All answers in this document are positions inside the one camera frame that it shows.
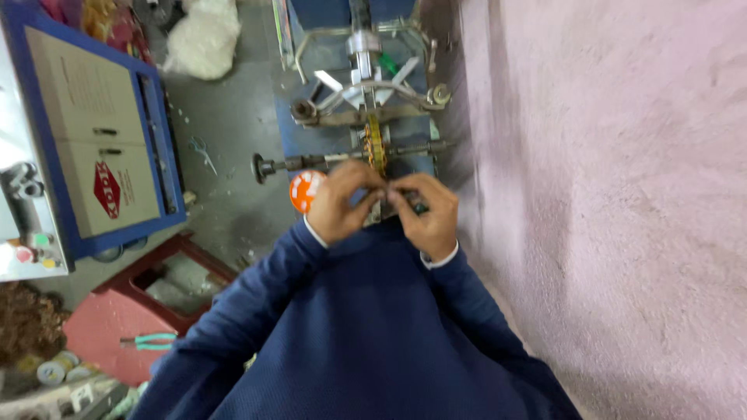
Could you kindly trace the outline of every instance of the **green button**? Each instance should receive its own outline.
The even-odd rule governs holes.
[[[34,245],[37,247],[48,247],[49,246],[49,236],[44,235],[43,233],[37,233],[34,235]]]

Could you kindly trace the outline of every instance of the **pink wall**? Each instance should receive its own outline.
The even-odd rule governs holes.
[[[590,417],[747,419],[747,2],[458,8],[462,237],[518,332]]]

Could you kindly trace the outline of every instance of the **sweater sleeve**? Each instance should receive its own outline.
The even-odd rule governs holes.
[[[480,352],[541,392],[563,418],[580,418],[552,370],[524,350],[463,250],[431,274],[439,302]]]
[[[306,225],[296,223],[151,367],[153,378],[131,419],[208,418],[326,253]]]

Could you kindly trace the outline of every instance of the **pliers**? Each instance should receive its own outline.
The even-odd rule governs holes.
[[[134,345],[138,350],[169,350],[172,343],[159,343],[153,344],[152,341],[169,341],[173,342],[176,340],[177,335],[173,333],[158,333],[149,334],[147,336],[139,336],[134,338],[121,338],[120,346],[126,347]]]

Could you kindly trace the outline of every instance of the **white plastic bag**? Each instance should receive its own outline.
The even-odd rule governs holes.
[[[185,1],[184,8],[188,15],[169,34],[163,70],[204,80],[223,77],[241,33],[235,0]]]

